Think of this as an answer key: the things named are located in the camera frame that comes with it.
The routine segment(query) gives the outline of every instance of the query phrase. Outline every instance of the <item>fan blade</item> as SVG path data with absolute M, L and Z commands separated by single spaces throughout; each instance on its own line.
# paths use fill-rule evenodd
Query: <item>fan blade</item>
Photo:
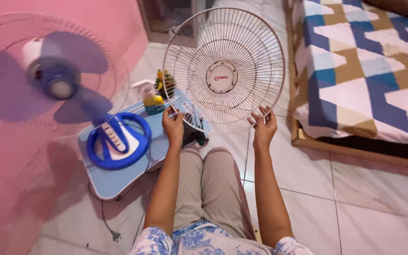
M 76 124 L 105 120 L 113 104 L 92 89 L 81 86 L 77 94 L 64 102 L 54 113 L 54 119 L 62 124 Z
M 66 59 L 80 72 L 105 73 L 108 70 L 106 55 L 99 45 L 82 35 L 65 31 L 52 32 L 45 37 L 41 57 Z
M 29 84 L 25 71 L 11 54 L 0 52 L 0 119 L 27 121 L 54 103 Z

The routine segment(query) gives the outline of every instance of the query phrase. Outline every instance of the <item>geometric patterned bedsheet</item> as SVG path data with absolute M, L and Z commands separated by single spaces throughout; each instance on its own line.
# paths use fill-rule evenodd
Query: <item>geometric patterned bedsheet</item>
M 361 0 L 290 0 L 305 132 L 408 144 L 408 18 Z

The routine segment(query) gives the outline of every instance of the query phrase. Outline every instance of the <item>person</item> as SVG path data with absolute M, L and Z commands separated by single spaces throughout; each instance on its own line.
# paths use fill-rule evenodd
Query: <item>person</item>
M 181 150 L 184 114 L 175 114 L 169 106 L 162 120 L 168 152 L 146 210 L 144 230 L 129 254 L 312 254 L 292 234 L 273 172 L 270 142 L 277 128 L 275 114 L 266 115 L 269 107 L 259 110 L 262 114 L 251 113 L 256 123 L 249 117 L 248 121 L 255 128 L 255 192 L 263 244 L 256 241 L 231 153 L 213 148 L 202 159 L 196 150 Z

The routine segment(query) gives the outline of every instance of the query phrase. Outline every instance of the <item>blue and white shirt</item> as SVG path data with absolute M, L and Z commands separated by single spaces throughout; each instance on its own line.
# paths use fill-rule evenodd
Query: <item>blue and white shirt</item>
M 287 254 L 313 255 L 293 237 L 284 237 L 275 249 L 256 241 L 235 238 L 209 221 L 199 221 L 173 232 L 171 239 L 162 229 L 144 229 L 128 254 Z

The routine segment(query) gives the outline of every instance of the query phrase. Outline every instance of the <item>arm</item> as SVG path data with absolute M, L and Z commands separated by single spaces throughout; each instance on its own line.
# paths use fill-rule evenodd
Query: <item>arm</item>
M 158 227 L 172 236 L 174 226 L 174 212 L 179 187 L 179 152 L 184 136 L 183 113 L 174 113 L 171 106 L 163 112 L 162 126 L 168 136 L 170 146 L 166 159 L 160 171 L 157 184 L 154 187 L 149 205 L 147 206 L 144 228 Z
M 267 110 L 259 107 L 265 114 Z M 266 116 L 266 123 L 261 114 L 252 116 L 257 122 L 254 126 L 254 189 L 258 209 L 259 230 L 265 245 L 275 248 L 281 238 L 293 237 L 291 222 L 287 214 L 278 184 L 273 172 L 272 158 L 270 157 L 270 142 L 276 131 L 276 117 L 273 111 Z

